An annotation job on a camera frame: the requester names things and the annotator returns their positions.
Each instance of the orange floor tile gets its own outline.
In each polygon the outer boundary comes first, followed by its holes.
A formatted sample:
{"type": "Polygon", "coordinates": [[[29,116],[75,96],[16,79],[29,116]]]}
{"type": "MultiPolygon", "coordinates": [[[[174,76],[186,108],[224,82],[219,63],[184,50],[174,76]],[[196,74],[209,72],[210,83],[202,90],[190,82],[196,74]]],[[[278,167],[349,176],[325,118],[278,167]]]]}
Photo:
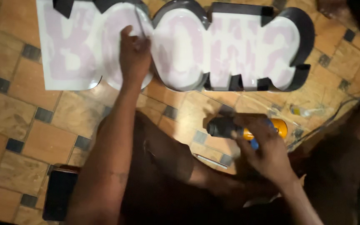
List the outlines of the orange floor tile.
{"type": "MultiPolygon", "coordinates": [[[[197,1],[205,9],[213,2],[197,1]]],[[[166,1],[144,2],[153,15],[166,1]]],[[[306,84],[292,93],[179,93],[153,79],[139,95],[137,109],[192,152],[229,167],[204,161],[209,166],[235,174],[240,149],[234,141],[208,135],[204,118],[229,110],[281,118],[289,128],[285,141],[292,143],[327,120],[341,102],[360,96],[360,33],[353,23],[317,12],[315,0],[226,2],[298,7],[309,14],[317,37],[306,61],[311,64],[306,84]],[[292,104],[320,112],[295,116],[292,104]]],[[[41,218],[48,169],[57,163],[84,164],[97,125],[118,95],[106,83],[86,91],[45,91],[39,47],[35,1],[0,0],[0,221],[19,225],[58,224],[41,218]]]]}

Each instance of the tattoo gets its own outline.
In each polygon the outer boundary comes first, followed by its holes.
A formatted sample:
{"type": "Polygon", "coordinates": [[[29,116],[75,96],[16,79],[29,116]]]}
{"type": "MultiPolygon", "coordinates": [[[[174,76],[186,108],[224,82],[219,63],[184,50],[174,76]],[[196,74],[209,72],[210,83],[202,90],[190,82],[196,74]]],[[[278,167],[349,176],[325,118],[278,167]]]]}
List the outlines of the tattoo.
{"type": "Polygon", "coordinates": [[[128,178],[128,176],[129,176],[128,173],[121,173],[121,172],[120,172],[120,173],[111,172],[110,175],[111,175],[111,176],[116,176],[116,177],[118,177],[118,178],[119,178],[119,183],[120,183],[121,185],[126,185],[127,178],[128,178]]]}

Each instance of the smartphone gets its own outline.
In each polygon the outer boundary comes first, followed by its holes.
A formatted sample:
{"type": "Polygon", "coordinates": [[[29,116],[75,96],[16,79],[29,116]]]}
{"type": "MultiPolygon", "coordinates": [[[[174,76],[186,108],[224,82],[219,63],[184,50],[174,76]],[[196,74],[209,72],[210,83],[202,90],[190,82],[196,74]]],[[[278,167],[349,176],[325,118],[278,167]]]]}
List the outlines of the smartphone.
{"type": "Polygon", "coordinates": [[[69,169],[56,168],[51,172],[42,215],[44,220],[65,220],[67,206],[77,177],[78,173],[69,169]]]}

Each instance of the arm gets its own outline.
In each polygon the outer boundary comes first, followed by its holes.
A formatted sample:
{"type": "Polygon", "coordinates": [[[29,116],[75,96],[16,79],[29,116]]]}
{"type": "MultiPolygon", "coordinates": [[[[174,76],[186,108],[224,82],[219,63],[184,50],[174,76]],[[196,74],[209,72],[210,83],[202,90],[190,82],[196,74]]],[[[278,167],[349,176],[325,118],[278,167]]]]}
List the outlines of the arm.
{"type": "Polygon", "coordinates": [[[67,223],[117,224],[133,148],[136,102],[151,56],[150,41],[138,42],[128,36],[132,27],[121,32],[120,67],[123,85],[96,138],[74,187],[67,223]]]}
{"type": "Polygon", "coordinates": [[[245,119],[237,118],[236,123],[246,126],[260,147],[257,151],[253,150],[249,142],[240,136],[236,137],[236,142],[241,151],[258,172],[279,188],[291,209],[296,224],[323,225],[291,168],[287,148],[282,138],[260,119],[245,121],[245,119]]]}

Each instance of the cordless drill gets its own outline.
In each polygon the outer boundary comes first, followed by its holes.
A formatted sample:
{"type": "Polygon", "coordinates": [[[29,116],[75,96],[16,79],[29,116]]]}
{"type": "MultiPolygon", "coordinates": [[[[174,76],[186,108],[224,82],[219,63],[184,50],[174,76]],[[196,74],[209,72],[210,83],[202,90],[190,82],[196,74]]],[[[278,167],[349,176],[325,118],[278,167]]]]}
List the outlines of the cordless drill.
{"type": "MultiPolygon", "coordinates": [[[[281,119],[266,119],[267,124],[274,129],[283,139],[287,136],[287,124],[281,119]]],[[[231,132],[234,130],[238,135],[250,141],[253,149],[258,149],[259,145],[254,135],[245,127],[234,123],[234,117],[216,117],[211,119],[206,127],[208,134],[215,137],[232,138],[231,132]]]]}

